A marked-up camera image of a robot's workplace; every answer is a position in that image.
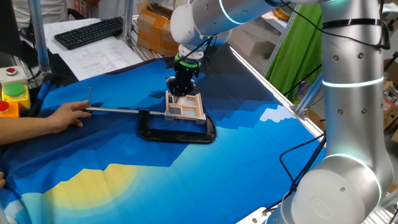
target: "document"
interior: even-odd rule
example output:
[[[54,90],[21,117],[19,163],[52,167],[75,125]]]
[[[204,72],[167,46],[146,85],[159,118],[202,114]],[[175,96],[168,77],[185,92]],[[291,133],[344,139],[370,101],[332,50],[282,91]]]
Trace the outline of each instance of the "document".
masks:
[[[44,25],[44,34],[45,34],[45,43],[47,47],[50,49],[51,53],[59,54],[61,52],[68,52],[62,44],[60,44],[57,40],[55,40],[54,36],[57,34],[61,34],[63,32],[67,32],[73,29],[81,28],[83,26],[88,26],[97,22],[101,22],[100,19],[82,19],[78,21],[68,21],[68,22],[57,22],[53,24],[45,24]],[[91,44],[85,45],[83,47],[87,47],[93,44],[108,44],[112,41],[116,40],[114,37],[108,37],[103,40],[99,40],[93,42]]]
[[[61,52],[60,56],[79,81],[142,62],[123,41],[116,39]]]

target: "wooden frame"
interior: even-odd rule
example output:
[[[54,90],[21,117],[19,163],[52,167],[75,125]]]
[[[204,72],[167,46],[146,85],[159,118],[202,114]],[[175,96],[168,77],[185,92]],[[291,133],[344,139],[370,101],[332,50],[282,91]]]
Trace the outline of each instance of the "wooden frame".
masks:
[[[175,118],[192,120],[197,123],[204,123],[206,121],[200,93],[195,96],[180,97],[178,98],[178,102],[175,102],[173,95],[169,91],[166,91],[165,99],[166,112],[169,112]]]

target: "keyboard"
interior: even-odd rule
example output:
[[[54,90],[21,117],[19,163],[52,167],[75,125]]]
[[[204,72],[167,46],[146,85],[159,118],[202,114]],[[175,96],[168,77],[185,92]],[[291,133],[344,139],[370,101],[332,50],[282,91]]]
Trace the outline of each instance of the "keyboard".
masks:
[[[123,31],[123,18],[115,17],[92,25],[57,34],[55,40],[60,42],[68,50],[72,50],[97,40],[102,40]]]

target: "blue fabric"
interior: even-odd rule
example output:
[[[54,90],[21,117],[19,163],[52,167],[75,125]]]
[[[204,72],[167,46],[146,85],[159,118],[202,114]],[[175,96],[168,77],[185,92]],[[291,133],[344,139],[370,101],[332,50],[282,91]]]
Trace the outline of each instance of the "blue fabric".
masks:
[[[201,73],[195,79],[195,93],[201,93],[217,127],[218,137],[209,145],[145,141],[137,133],[137,116],[99,112],[82,120],[83,128],[13,144],[0,158],[7,175],[7,189],[0,190],[3,207],[21,200],[24,208],[11,214],[21,223],[235,223],[278,201],[290,187],[279,155],[313,136],[243,71]],[[86,100],[88,87],[91,103],[104,108],[164,111],[165,79],[173,75],[158,60],[60,88],[48,82],[39,94],[40,116],[62,103]],[[191,121],[154,118],[151,123],[158,129],[203,131]],[[317,145],[286,155],[293,175]],[[72,209],[46,197],[83,169],[106,170],[110,164],[138,167],[129,187],[112,201]]]

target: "emergency stop button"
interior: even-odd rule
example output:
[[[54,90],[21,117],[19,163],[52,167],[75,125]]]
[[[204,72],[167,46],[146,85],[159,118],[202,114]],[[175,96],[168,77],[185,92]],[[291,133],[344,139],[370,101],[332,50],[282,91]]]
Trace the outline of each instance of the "emergency stop button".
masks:
[[[13,76],[17,74],[17,70],[15,68],[7,68],[6,73],[8,76]]]
[[[10,104],[8,102],[0,101],[0,114],[7,113],[9,108]]]

